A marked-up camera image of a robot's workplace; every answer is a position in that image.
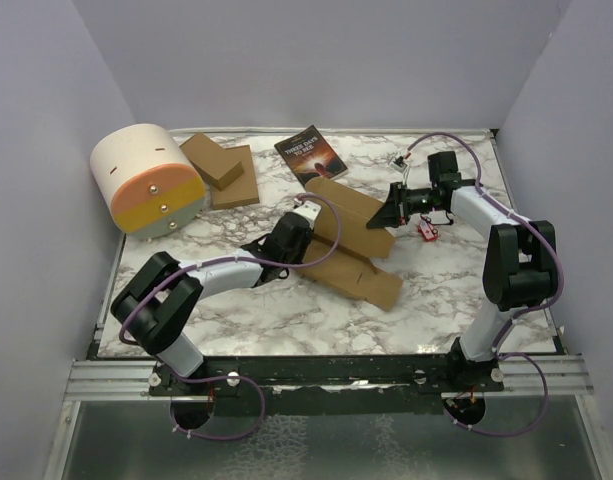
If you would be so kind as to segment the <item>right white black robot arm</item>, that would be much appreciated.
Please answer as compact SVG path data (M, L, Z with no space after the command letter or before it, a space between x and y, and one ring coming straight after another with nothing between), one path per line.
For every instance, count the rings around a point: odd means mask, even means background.
M453 151L427 157L429 188L393 182L366 227L398 228L414 214L444 211L464 220L487 241L482 275L486 300L475 320L458 337L440 375L452 389L467 391L497 365L500 346L526 310L552 299L559 287L555 229L530 221L489 200L475 179L464 179Z

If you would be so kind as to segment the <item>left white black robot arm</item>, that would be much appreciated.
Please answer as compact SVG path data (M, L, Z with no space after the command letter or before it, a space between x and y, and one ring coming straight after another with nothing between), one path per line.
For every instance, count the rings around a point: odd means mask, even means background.
M311 203L284 214L272 232L196 267L162 251L152 255L113 300L110 312L133 340L172 372L172 382L192 395L206 385L204 356L183 333L196 304L241 288L280 279L303 261L317 214Z

